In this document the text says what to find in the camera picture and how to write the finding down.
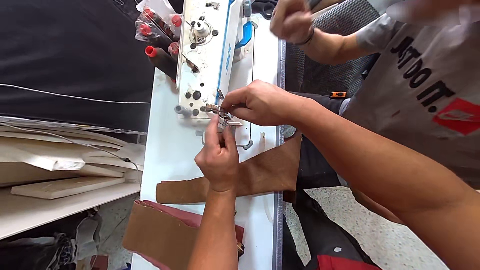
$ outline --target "metal ruler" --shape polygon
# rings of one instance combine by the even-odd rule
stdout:
[[[278,72],[277,86],[285,89],[285,48],[284,40],[278,41]],[[276,127],[276,146],[284,143],[284,126]],[[274,204],[274,230],[273,230],[273,264],[272,270],[282,269],[283,245],[283,192],[275,192]]]

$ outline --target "red logo on shirt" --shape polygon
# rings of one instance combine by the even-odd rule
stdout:
[[[468,135],[480,128],[480,105],[456,98],[433,117],[433,121]]]

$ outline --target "gray t-shirt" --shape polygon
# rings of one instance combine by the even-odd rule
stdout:
[[[480,188],[480,22],[415,26],[384,14],[357,39],[381,56],[342,116]]]

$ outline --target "hand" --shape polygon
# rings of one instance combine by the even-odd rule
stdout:
[[[305,0],[279,0],[270,23],[270,31],[291,43],[307,40],[313,31],[312,14]]]
[[[195,157],[195,163],[210,182],[210,189],[224,192],[236,187],[239,177],[239,153],[232,129],[227,126],[217,133],[218,114],[214,115],[205,132],[205,145]]]
[[[222,107],[232,115],[262,126],[293,124],[303,103],[302,97],[275,85],[255,80],[251,84],[229,92]]]

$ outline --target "forearm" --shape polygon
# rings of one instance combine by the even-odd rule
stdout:
[[[395,222],[398,224],[405,225],[402,220],[400,220],[394,213],[392,213],[390,210],[387,208],[381,206],[374,200],[370,199],[367,197],[365,194],[363,194],[361,191],[356,190],[356,189],[351,189],[353,196],[355,197],[355,200],[363,205],[366,209],[372,211],[373,213],[391,221]]]
[[[294,126],[352,187],[394,214],[440,207],[471,191],[432,159],[368,131],[311,99],[295,99]]]
[[[311,59],[322,64],[342,64],[348,60],[368,55],[357,44],[355,34],[341,36],[329,34],[314,28],[312,40],[300,46]]]
[[[202,223],[190,258],[189,270],[238,268],[235,237],[235,190],[208,191]]]

